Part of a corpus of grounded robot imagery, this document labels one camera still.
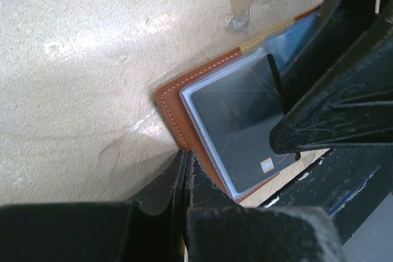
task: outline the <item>brown leather wallet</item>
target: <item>brown leather wallet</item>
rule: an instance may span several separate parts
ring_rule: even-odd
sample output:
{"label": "brown leather wallet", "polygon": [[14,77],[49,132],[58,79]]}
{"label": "brown leather wallet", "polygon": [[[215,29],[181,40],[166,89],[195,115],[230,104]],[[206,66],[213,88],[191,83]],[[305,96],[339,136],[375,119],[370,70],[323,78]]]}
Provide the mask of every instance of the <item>brown leather wallet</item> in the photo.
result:
{"label": "brown leather wallet", "polygon": [[[290,25],[296,23],[297,21],[305,18],[309,14],[316,11],[318,7],[313,8],[295,18],[291,18],[287,20],[285,23],[272,28],[270,30],[264,31],[255,37],[251,38],[247,42],[239,45],[239,47],[234,48],[233,50],[215,58],[207,63],[198,66],[197,68],[186,72],[185,74],[171,80],[170,82],[164,84],[154,93],[155,101],[158,105],[158,108],[161,110],[161,113],[168,123],[169,129],[172,132],[176,142],[179,144],[180,148],[186,148],[189,150],[193,150],[199,154],[201,164],[210,178],[215,181],[215,183],[228,194],[228,191],[225,185],[222,183],[221,178],[219,177],[207,151],[205,150],[203,143],[190,119],[190,116],[183,105],[182,99],[180,97],[180,91],[190,83],[194,82],[201,77],[209,74],[212,71],[220,69],[233,61],[241,58],[242,56],[246,56],[254,51],[256,47],[261,45],[261,43],[268,37],[270,34],[280,32]],[[248,194],[243,196],[240,199],[236,199],[236,201],[242,201],[255,190],[260,188],[262,185],[266,184],[268,181],[261,183],[257,188],[250,191]]]}

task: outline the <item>peeling paint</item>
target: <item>peeling paint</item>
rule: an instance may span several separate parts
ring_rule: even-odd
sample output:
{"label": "peeling paint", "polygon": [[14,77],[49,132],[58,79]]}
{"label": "peeling paint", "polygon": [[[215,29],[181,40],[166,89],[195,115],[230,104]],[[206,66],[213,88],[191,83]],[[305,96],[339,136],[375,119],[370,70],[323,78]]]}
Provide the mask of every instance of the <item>peeling paint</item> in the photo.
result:
{"label": "peeling paint", "polygon": [[303,179],[306,179],[308,176],[309,176],[309,173],[306,172],[306,173],[303,174],[303,176],[301,176],[301,177],[298,179],[298,181],[301,181],[301,180],[303,180]]}
{"label": "peeling paint", "polygon": [[251,23],[251,7],[255,0],[230,0],[233,18],[228,25],[230,31],[247,32]]}
{"label": "peeling paint", "polygon": [[265,208],[270,208],[272,205],[276,204],[280,200],[280,197],[274,198],[269,204],[265,206]]}

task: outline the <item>black card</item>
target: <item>black card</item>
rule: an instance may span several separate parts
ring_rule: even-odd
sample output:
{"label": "black card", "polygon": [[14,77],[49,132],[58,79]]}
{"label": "black card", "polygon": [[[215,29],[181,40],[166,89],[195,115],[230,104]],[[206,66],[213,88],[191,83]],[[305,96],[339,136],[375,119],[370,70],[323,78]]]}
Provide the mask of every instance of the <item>black card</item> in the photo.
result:
{"label": "black card", "polygon": [[284,113],[266,55],[198,83],[201,88],[190,88],[189,110],[195,112],[194,124],[204,131],[200,136],[233,197],[295,161],[294,155],[277,155],[270,148],[269,133]]}

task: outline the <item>card holder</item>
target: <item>card holder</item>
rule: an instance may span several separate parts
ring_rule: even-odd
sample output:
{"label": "card holder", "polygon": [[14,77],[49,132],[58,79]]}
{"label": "card holder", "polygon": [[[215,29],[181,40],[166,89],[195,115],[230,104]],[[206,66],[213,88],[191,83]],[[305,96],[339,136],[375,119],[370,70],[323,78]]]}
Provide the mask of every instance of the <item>card holder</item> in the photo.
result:
{"label": "card holder", "polygon": [[180,96],[222,183],[239,199],[295,162],[269,133],[284,116],[264,47],[184,87]]}
{"label": "card holder", "polygon": [[[234,48],[233,50],[225,53],[224,55],[221,55],[220,57],[215,58],[164,84],[163,86],[158,88],[154,94],[157,106],[160,109],[164,120],[167,122],[168,127],[173,134],[176,142],[179,144],[180,148],[187,148],[189,150],[196,151],[200,156],[201,164],[207,175],[210,176],[210,178],[212,178],[213,181],[215,181],[215,183],[229,195],[231,195],[231,193],[227,189],[227,186],[224,185],[222,177],[219,175],[217,169],[213,165],[209,153],[206,151],[201,137],[199,136],[197,129],[194,127],[194,124],[187,112],[187,109],[182,102],[180,92],[187,85],[190,85],[198,79],[202,79],[203,77],[211,74],[213,71],[219,71],[223,67],[226,67],[229,64],[232,64],[239,59],[250,55],[252,52],[255,51],[255,49],[261,47],[261,45],[266,41],[267,38],[269,41],[268,44],[270,44],[270,48],[275,48],[274,42],[277,40],[277,37],[280,37],[280,33],[285,34],[286,29],[289,29],[287,32],[288,34],[294,31],[298,31],[296,29],[291,30],[290,27],[297,24],[301,20],[306,20],[307,22],[312,23],[313,18],[311,17],[307,19],[307,17],[313,14],[315,15],[316,11],[317,7],[303,13],[300,16],[297,16],[296,18],[292,18],[286,21],[280,26],[258,34],[249,41],[241,44],[239,47]],[[262,185],[270,181],[275,176],[277,176],[277,174],[273,175],[266,182],[260,183],[253,189],[249,190],[245,195],[242,195],[235,199],[237,201],[243,200],[253,191],[260,188]]]}

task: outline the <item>textured plaster wall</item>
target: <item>textured plaster wall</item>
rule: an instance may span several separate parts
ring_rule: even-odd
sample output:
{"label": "textured plaster wall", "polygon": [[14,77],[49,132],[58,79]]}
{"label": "textured plaster wall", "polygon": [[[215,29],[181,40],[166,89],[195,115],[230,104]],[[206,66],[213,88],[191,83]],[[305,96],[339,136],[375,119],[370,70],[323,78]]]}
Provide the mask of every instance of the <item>textured plaster wall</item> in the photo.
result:
{"label": "textured plaster wall", "polygon": [[151,93],[322,0],[0,0],[0,203],[123,199],[176,149]]}

